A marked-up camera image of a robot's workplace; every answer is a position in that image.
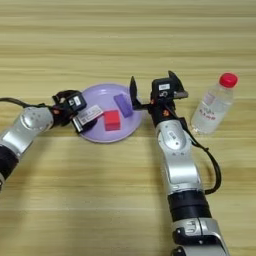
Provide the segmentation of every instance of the lavender plate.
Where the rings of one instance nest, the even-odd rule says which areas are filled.
[[[81,133],[81,136],[89,141],[98,143],[111,143],[125,139],[131,135],[139,126],[142,120],[142,113],[134,111],[133,115],[124,118],[119,110],[114,96],[123,94],[131,104],[129,88],[118,84],[99,84],[89,87],[83,91],[87,107],[98,105],[103,111],[118,110],[121,120],[121,129],[117,131],[105,131],[104,117],[98,119],[97,124],[90,130]]]

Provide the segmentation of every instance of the plastic water bottle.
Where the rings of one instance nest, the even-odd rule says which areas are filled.
[[[191,120],[192,128],[199,134],[213,133],[233,104],[233,88],[238,78],[232,73],[225,73],[219,83],[211,87],[204,95]]]

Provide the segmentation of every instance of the red cube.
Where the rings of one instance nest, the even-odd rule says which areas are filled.
[[[106,131],[120,130],[121,122],[118,110],[105,111],[104,124]]]

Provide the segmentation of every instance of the table surface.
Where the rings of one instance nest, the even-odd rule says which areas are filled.
[[[235,104],[218,131],[200,137],[221,164],[208,197],[233,256],[256,254],[256,2],[253,0],[0,1],[0,97],[51,103],[64,89],[175,71],[190,97],[188,120],[221,73],[238,74]],[[21,110],[1,104],[0,130]],[[72,126],[36,139],[0,196],[3,256],[164,256],[171,220],[149,117],[128,139],[92,144]],[[206,187],[214,177],[197,150]]]

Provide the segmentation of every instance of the bottle cap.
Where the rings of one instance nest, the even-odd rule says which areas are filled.
[[[220,84],[226,88],[233,88],[238,81],[238,78],[235,74],[225,73],[220,77]]]

